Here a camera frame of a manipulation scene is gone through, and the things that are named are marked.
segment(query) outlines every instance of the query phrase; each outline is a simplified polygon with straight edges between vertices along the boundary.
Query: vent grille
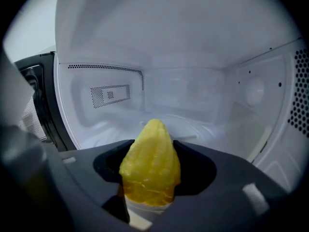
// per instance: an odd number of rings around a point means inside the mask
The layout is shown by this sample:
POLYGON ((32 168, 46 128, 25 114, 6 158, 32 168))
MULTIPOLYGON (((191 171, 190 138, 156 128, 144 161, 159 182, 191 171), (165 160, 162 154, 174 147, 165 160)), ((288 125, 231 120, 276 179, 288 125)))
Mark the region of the vent grille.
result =
POLYGON ((121 67, 121 66, 99 65, 99 64, 70 64, 68 66, 68 69, 83 69, 83 68, 109 69, 109 70, 121 70, 121 71, 137 72, 138 74, 140 74, 140 77, 141 77, 141 89, 144 90, 144 76, 143 76, 143 73, 140 70, 135 70, 135 69, 121 67))
POLYGON ((19 122, 20 129, 28 131, 36 135, 41 141, 47 140, 46 134, 40 124, 37 111, 35 110, 33 97, 28 102, 26 109, 23 113, 22 119, 19 122))
POLYGON ((296 51, 294 58, 295 93, 288 123, 309 138, 309 53, 302 49, 296 51))
MULTIPOLYGON (((115 85, 115 86, 104 86, 104 87, 92 87, 90 88, 91 90, 91 98, 92 98, 92 103, 94 108, 99 108, 102 106, 114 104, 117 102, 123 102, 126 100, 130 99, 130 85, 115 85), (123 99, 118 99, 110 102, 104 102, 104 95, 103 95, 103 90, 107 88, 117 88, 117 87, 125 87, 126 88, 126 98, 123 99)), ((113 91, 108 91, 107 92, 108 99, 113 99, 114 98, 114 92, 113 91)))

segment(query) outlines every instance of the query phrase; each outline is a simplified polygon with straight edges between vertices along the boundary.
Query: frozen corn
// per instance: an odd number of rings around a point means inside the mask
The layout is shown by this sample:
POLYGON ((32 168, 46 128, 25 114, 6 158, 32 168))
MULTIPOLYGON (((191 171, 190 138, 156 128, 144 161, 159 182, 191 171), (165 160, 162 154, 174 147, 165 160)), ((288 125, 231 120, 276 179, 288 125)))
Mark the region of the frozen corn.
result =
POLYGON ((180 163, 165 125, 150 120, 120 165, 126 197, 137 203, 162 206, 173 201, 180 184, 180 163))

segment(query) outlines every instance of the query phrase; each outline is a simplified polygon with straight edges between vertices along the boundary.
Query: perforated vent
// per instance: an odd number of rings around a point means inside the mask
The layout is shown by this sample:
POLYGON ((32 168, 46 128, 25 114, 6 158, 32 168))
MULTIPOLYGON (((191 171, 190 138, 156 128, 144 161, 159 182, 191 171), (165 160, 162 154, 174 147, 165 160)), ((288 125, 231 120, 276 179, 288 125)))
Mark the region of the perforated vent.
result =
POLYGON ((299 50, 294 58, 295 93, 288 123, 309 138, 309 53, 307 49, 299 50))
POLYGON ((80 68, 90 68, 90 69, 109 69, 109 70, 121 70, 129 72, 137 72, 141 77, 141 89, 144 90, 144 76, 140 70, 135 70, 131 68, 126 68, 122 66, 115 65, 98 65, 98 64, 70 64, 68 69, 80 69, 80 68))
MULTIPOLYGON (((102 106, 114 104, 114 103, 117 103, 117 102, 123 102, 125 100, 130 99, 130 85, 129 84, 115 85, 115 86, 104 86, 104 87, 92 87, 92 88, 90 88, 90 90, 91 90, 91 98, 92 98, 92 103, 93 103, 94 108, 99 108, 99 107, 102 107, 102 106), (107 88, 118 88, 118 87, 125 87, 126 88, 126 98, 117 99, 117 100, 110 101, 110 102, 104 102, 103 90, 107 89, 107 88)), ((107 97, 108 99, 114 99, 114 92, 108 91, 107 96, 108 96, 107 97)))
POLYGON ((45 141, 47 139, 46 134, 40 124, 32 97, 26 106, 21 121, 19 122, 19 127, 24 131, 33 133, 41 141, 45 141))

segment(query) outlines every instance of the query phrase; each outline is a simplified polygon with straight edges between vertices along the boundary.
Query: ventilation holes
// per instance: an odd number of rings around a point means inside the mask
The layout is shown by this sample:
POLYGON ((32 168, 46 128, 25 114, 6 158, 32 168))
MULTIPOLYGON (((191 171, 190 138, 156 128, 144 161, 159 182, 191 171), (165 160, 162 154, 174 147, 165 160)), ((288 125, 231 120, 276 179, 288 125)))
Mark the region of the ventilation holes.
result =
POLYGON ((306 49, 296 51, 295 93, 288 123, 309 138, 309 53, 306 49))
MULTIPOLYGON (((114 104, 114 103, 117 103, 117 102, 123 102, 123 101, 129 100, 131 98, 130 97, 130 85, 129 84, 115 85, 115 86, 104 86, 104 87, 92 87, 92 88, 90 88, 90 90, 91 90, 91 98, 92 98, 92 103, 93 103, 94 108, 99 108, 99 107, 114 104), (125 87, 126 88, 126 98, 105 103, 102 90, 105 89, 105 88, 115 88, 115 87, 125 87)), ((114 94, 113 94, 112 91, 108 91, 107 96, 108 96, 109 99, 114 98, 114 94)))
POLYGON ((142 71, 140 70, 135 70, 131 68, 126 68, 126 67, 120 67, 120 66, 114 66, 114 65, 98 65, 98 64, 70 64, 68 66, 68 69, 84 69, 84 68, 89 68, 89 69, 109 69, 109 70, 120 70, 120 71, 129 71, 129 72, 137 72, 140 74, 141 77, 141 89, 144 90, 144 75, 142 71))

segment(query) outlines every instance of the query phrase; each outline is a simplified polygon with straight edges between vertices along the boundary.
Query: yellow food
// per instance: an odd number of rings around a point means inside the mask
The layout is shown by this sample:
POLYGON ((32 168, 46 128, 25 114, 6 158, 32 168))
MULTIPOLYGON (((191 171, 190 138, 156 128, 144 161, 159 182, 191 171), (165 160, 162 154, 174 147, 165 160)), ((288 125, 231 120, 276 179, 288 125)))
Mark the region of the yellow food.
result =
POLYGON ((180 163, 169 133, 159 119, 150 120, 120 165, 126 197, 137 203, 171 203, 180 184, 180 163))

